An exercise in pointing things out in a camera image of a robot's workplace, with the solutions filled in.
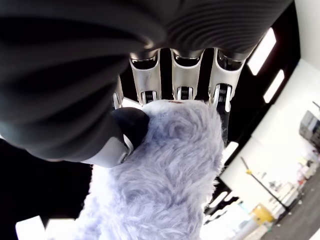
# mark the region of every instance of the fluorescent light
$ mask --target fluorescent light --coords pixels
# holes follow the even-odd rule
[[[19,221],[15,224],[16,235],[19,240],[45,240],[46,232],[40,216]]]
[[[75,220],[71,218],[49,219],[45,233],[48,239],[66,236],[75,226]]]
[[[226,161],[230,158],[230,156],[234,153],[238,146],[239,144],[234,141],[231,141],[228,146],[226,146],[226,148],[222,152],[222,164],[226,163]]]
[[[236,195],[236,194],[235,194],[234,191],[230,192],[230,193],[228,194],[228,196],[225,197],[224,201],[225,201],[225,202],[230,201],[233,197],[235,197],[235,195]]]
[[[263,99],[265,103],[268,104],[271,101],[271,99],[275,95],[276,91],[278,90],[278,88],[280,87],[280,84],[284,79],[285,79],[285,74],[284,74],[284,71],[281,69],[276,75],[276,77],[274,78],[268,90],[263,95]]]
[[[227,191],[220,193],[220,195],[209,205],[209,208],[214,208],[217,206],[227,196],[227,194]]]
[[[136,109],[141,109],[141,105],[140,103],[138,103],[137,101],[133,101],[129,98],[124,98],[122,101],[122,106],[123,107],[131,107],[131,108],[136,108]]]
[[[270,28],[247,63],[253,75],[258,74],[276,42],[274,30]]]
[[[203,224],[205,224],[210,219],[210,217],[210,215],[205,215],[203,218]]]

